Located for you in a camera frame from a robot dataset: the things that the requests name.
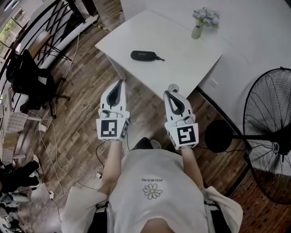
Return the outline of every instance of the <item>black office chair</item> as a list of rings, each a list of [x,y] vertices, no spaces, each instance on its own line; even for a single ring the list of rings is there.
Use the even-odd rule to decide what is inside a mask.
[[[46,78],[46,84],[40,82],[39,77]],[[28,95],[28,101],[20,107],[23,113],[32,109],[39,110],[41,106],[46,109],[45,104],[48,102],[51,116],[56,119],[56,115],[53,113],[54,97],[70,100],[68,96],[57,94],[65,78],[61,78],[55,85],[50,71],[40,69],[28,50],[24,50],[22,55],[15,53],[12,56],[7,68],[6,78],[13,84],[13,91]]]

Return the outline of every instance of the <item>floor fan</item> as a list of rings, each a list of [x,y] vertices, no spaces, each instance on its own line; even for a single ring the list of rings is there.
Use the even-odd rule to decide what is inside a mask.
[[[247,162],[262,192],[272,201],[291,204],[291,69],[261,75],[247,96],[244,135],[233,135],[222,120],[206,129],[205,143],[213,152],[225,151],[232,139],[252,147]]]

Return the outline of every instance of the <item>black pants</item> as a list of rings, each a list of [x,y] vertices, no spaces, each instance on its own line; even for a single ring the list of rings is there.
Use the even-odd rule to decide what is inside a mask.
[[[20,186],[28,187],[38,185],[38,178],[36,176],[29,177],[29,175],[39,167],[40,166],[36,161],[32,161],[25,166],[18,168],[15,172],[8,174],[8,187],[3,187],[3,189],[8,189],[9,192],[14,192]]]
[[[153,149],[153,146],[151,145],[151,142],[147,137],[143,137],[133,148],[133,150],[136,150],[136,149],[143,149],[143,150]]]

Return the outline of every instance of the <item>small vase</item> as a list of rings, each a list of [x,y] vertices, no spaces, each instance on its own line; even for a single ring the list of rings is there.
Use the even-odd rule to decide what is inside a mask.
[[[193,28],[193,31],[192,31],[192,35],[191,37],[194,39],[194,40],[197,40],[198,38],[200,38],[201,36],[201,33],[203,31],[203,27],[202,26],[195,26]]]

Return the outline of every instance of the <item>daisy print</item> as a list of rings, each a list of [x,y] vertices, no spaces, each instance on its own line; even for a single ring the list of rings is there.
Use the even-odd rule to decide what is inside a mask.
[[[142,191],[144,191],[145,196],[147,196],[147,199],[151,200],[156,199],[163,192],[162,190],[159,190],[157,188],[158,188],[157,184],[148,184],[145,185],[145,188],[142,189]]]

